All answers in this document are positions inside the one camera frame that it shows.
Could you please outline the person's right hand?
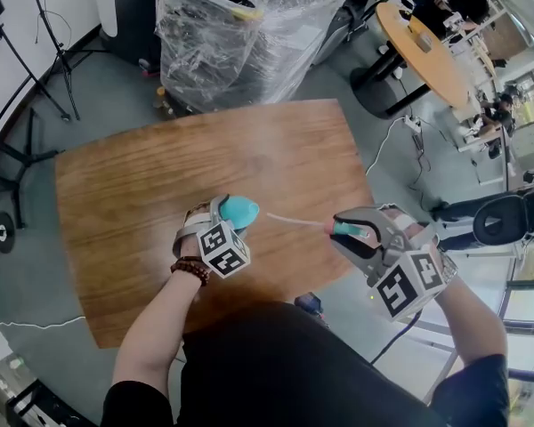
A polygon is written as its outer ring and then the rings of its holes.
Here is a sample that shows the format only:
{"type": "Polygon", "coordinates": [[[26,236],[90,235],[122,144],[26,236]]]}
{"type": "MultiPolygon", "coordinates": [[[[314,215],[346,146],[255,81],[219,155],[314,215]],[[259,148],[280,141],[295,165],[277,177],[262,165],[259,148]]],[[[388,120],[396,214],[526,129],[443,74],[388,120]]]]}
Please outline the person's right hand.
{"type": "Polygon", "coordinates": [[[423,250],[431,256],[439,256],[439,242],[435,227],[428,222],[417,222],[412,216],[395,205],[380,210],[406,236],[415,250],[423,250]]]}

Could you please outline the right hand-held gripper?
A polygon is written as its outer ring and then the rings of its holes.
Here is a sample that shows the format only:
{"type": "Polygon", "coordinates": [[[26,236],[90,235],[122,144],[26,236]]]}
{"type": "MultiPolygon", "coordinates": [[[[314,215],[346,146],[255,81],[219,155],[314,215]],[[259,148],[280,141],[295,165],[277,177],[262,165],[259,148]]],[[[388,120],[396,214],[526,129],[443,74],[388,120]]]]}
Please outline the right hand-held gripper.
{"type": "MultiPolygon", "coordinates": [[[[334,220],[375,230],[386,227],[386,217],[376,206],[354,207],[336,213],[334,220]]],[[[372,248],[349,235],[329,238],[338,252],[368,278],[377,278],[368,292],[370,304],[380,316],[394,322],[423,309],[446,287],[441,258],[432,253],[435,237],[432,227],[411,239],[397,232],[384,251],[381,246],[372,248]]]]}

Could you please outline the teal pink spray nozzle head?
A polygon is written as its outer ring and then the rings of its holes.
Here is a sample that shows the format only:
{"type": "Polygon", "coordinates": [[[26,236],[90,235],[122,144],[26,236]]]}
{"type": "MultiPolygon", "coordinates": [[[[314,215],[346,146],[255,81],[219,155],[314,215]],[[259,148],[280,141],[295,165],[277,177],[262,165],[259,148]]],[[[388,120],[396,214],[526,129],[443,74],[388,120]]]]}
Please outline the teal pink spray nozzle head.
{"type": "Polygon", "coordinates": [[[315,221],[306,221],[299,219],[292,219],[276,215],[274,213],[267,213],[267,216],[273,220],[296,224],[311,226],[323,230],[329,236],[352,236],[358,239],[368,240],[371,238],[376,238],[377,234],[375,231],[371,230],[367,225],[351,224],[348,222],[340,222],[335,219],[330,219],[326,222],[315,222],[315,221]]]}

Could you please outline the black stand with round wheel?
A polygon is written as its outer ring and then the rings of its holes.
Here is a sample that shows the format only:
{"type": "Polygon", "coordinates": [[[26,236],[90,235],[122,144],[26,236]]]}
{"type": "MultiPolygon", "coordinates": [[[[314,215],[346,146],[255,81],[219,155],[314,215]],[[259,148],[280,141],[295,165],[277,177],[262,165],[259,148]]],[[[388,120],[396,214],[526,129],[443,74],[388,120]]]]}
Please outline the black stand with round wheel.
{"type": "Polygon", "coordinates": [[[27,171],[35,165],[57,157],[56,149],[37,153],[34,151],[34,126],[37,113],[31,109],[25,127],[22,148],[17,149],[0,139],[0,197],[8,197],[11,210],[0,210],[0,254],[8,254],[13,248],[17,232],[26,228],[23,219],[21,191],[27,171]]]}

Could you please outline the teal spray bottle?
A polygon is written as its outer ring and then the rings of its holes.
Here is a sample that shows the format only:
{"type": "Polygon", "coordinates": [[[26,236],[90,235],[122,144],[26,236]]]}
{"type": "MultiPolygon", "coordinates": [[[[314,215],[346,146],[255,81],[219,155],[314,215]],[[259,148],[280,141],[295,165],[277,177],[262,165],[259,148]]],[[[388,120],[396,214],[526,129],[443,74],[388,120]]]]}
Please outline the teal spray bottle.
{"type": "Polygon", "coordinates": [[[243,230],[255,221],[260,207],[247,197],[228,196],[219,205],[219,212],[222,219],[230,222],[234,230],[243,230]]]}

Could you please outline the person's left hand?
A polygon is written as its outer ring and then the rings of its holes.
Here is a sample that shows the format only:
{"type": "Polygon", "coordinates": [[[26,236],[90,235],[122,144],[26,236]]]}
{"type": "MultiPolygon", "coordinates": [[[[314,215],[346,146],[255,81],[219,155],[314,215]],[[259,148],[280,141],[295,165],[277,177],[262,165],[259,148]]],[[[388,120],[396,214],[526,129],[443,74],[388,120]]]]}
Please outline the person's left hand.
{"type": "Polygon", "coordinates": [[[210,221],[210,202],[203,202],[192,207],[185,214],[183,227],[187,228],[195,224],[209,223],[210,221]]]}

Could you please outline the person's right forearm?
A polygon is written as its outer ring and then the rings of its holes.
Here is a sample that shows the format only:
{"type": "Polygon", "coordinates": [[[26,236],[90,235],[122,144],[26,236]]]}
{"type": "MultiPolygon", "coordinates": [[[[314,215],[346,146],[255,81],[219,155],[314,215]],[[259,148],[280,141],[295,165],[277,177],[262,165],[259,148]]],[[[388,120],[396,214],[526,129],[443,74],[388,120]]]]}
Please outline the person's right forearm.
{"type": "Polygon", "coordinates": [[[507,338],[500,317],[458,275],[435,301],[448,322],[457,355],[465,366],[490,356],[507,356],[507,338]]]}

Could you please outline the black waist device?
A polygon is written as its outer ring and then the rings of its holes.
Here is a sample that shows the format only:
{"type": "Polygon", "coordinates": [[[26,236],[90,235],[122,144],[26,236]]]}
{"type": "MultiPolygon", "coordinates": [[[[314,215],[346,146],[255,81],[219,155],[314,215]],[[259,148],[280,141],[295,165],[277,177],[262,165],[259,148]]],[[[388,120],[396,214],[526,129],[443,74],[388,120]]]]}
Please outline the black waist device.
{"type": "Polygon", "coordinates": [[[325,320],[321,299],[316,294],[314,294],[313,292],[309,292],[297,296],[294,299],[294,305],[305,311],[312,317],[316,318],[323,326],[328,328],[328,323],[325,320]]]}

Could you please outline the person's black shirt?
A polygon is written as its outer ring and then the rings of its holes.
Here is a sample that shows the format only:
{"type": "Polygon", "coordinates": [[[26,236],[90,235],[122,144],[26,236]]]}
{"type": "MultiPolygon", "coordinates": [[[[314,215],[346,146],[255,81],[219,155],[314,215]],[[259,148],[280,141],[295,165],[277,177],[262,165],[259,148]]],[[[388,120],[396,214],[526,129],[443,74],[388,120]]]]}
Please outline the person's black shirt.
{"type": "Polygon", "coordinates": [[[288,303],[187,334],[183,348],[178,414],[149,385],[117,383],[101,427],[508,427],[503,356],[476,360],[424,403],[288,303]]]}

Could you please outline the person's left forearm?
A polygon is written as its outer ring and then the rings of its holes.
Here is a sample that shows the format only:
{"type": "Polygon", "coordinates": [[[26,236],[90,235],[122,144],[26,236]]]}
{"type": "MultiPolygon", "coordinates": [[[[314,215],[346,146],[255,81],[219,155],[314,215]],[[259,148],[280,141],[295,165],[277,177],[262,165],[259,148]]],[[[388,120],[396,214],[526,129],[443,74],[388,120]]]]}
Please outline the person's left forearm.
{"type": "Polygon", "coordinates": [[[133,322],[122,341],[112,382],[138,382],[168,394],[168,375],[186,317],[201,287],[190,272],[175,271],[133,322]]]}

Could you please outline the black and white copier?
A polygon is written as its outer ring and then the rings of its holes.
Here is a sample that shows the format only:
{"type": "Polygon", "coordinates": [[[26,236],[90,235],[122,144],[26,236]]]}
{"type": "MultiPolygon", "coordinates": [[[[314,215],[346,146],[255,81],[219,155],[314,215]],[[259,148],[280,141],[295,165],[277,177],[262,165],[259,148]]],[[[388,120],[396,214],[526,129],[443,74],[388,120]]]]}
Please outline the black and white copier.
{"type": "Polygon", "coordinates": [[[158,68],[161,43],[156,34],[156,0],[95,0],[103,46],[122,60],[158,68]]]}

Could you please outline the black tripod stand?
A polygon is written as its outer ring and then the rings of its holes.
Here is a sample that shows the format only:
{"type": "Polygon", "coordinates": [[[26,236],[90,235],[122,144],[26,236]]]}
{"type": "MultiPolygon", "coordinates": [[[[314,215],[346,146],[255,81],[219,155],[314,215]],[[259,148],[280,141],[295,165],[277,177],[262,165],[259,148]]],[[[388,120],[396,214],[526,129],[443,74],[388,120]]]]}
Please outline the black tripod stand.
{"type": "Polygon", "coordinates": [[[80,121],[81,117],[77,109],[77,104],[76,104],[74,93],[73,93],[73,83],[72,83],[73,69],[74,67],[77,67],[78,65],[80,65],[83,61],[88,59],[93,54],[108,53],[109,51],[106,49],[85,49],[85,48],[84,49],[66,49],[53,32],[53,26],[49,20],[49,15],[51,14],[53,16],[59,17],[62,22],[66,23],[66,26],[69,29],[69,33],[72,33],[72,28],[67,22],[67,20],[63,16],[61,16],[59,13],[51,12],[47,10],[46,0],[35,0],[35,3],[36,3],[37,10],[38,10],[36,32],[39,32],[40,28],[44,28],[46,31],[46,34],[48,35],[51,42],[53,43],[53,47],[55,50],[54,60],[53,60],[51,67],[48,69],[48,72],[46,73],[45,82],[49,81],[49,78],[53,75],[54,69],[58,67],[61,71],[61,76],[65,84],[65,88],[67,91],[67,95],[69,97],[69,102],[70,102],[70,105],[73,111],[73,115],[75,116],[77,121],[80,121]]]}

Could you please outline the plastic-wrapped machine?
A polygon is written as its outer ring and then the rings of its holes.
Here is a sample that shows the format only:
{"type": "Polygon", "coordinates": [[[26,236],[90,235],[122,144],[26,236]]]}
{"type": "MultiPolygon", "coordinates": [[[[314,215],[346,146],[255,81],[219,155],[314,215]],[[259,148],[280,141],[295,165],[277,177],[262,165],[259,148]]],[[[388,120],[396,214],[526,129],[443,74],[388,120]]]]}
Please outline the plastic-wrapped machine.
{"type": "Polygon", "coordinates": [[[345,0],[156,0],[160,81],[198,112],[286,101],[345,0]]]}

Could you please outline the silver wristwatch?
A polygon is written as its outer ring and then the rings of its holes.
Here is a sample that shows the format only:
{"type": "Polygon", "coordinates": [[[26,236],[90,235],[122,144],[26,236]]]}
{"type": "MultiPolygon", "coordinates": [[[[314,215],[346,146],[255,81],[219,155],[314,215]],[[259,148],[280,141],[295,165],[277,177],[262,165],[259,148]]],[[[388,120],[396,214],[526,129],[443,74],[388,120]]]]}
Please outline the silver wristwatch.
{"type": "Polygon", "coordinates": [[[453,277],[458,274],[457,265],[454,261],[446,254],[441,252],[441,277],[444,280],[444,283],[448,285],[453,277]]]}

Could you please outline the black backpack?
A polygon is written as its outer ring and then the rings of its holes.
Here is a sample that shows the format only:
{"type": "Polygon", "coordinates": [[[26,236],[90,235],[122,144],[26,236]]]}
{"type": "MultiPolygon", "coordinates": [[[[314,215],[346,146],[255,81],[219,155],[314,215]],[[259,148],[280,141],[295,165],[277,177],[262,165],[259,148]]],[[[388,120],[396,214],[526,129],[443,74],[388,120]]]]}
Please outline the black backpack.
{"type": "Polygon", "coordinates": [[[534,237],[534,190],[489,201],[473,218],[473,235],[484,246],[534,237]]]}

